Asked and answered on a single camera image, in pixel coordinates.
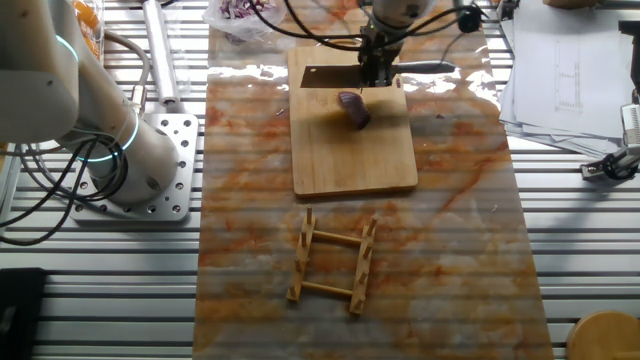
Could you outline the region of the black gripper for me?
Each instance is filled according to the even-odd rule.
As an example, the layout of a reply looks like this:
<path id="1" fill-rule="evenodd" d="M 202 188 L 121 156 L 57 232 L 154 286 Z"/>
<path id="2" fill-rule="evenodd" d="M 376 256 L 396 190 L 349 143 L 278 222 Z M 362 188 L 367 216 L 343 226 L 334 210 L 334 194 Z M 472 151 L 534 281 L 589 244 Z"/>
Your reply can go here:
<path id="1" fill-rule="evenodd" d="M 393 72 L 389 67 L 393 56 L 400 53 L 399 32 L 385 32 L 377 28 L 361 28 L 363 36 L 359 55 L 362 56 L 362 86 L 389 87 Z"/>

